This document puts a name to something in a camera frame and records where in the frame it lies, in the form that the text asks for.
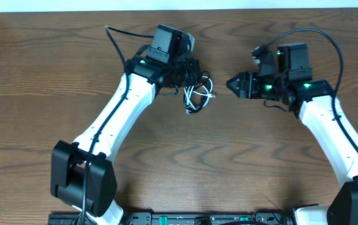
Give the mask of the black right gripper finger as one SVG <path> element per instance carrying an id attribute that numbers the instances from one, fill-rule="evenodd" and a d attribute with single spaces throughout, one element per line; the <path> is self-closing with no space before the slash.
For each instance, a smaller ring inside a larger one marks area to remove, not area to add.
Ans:
<path id="1" fill-rule="evenodd" d="M 239 73 L 226 82 L 226 86 L 238 86 L 242 81 L 242 74 Z"/>
<path id="2" fill-rule="evenodd" d="M 238 84 L 228 84 L 227 88 L 230 89 L 238 98 L 241 97 L 241 88 Z"/>

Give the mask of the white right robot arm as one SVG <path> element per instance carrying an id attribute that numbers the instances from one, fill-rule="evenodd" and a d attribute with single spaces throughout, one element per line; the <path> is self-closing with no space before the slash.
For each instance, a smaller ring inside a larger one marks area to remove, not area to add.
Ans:
<path id="1" fill-rule="evenodd" d="M 240 72 L 226 86 L 239 98 L 280 101 L 314 135 L 329 160 L 340 190 L 329 206 L 300 206 L 283 224 L 358 224 L 358 133 L 334 90 L 314 80 L 307 44 L 282 44 L 273 55 L 266 45 L 252 51 L 257 72 Z"/>

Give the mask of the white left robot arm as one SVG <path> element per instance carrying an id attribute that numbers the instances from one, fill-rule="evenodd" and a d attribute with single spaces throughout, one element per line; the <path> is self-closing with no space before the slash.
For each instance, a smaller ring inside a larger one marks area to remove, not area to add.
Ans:
<path id="1" fill-rule="evenodd" d="M 72 143 L 58 141 L 51 155 L 51 194 L 80 213 L 71 224 L 119 224 L 113 164 L 118 150 L 140 114 L 162 88 L 196 85 L 199 61 L 190 57 L 195 39 L 160 24 L 152 43 L 123 59 L 121 81 L 96 120 Z"/>

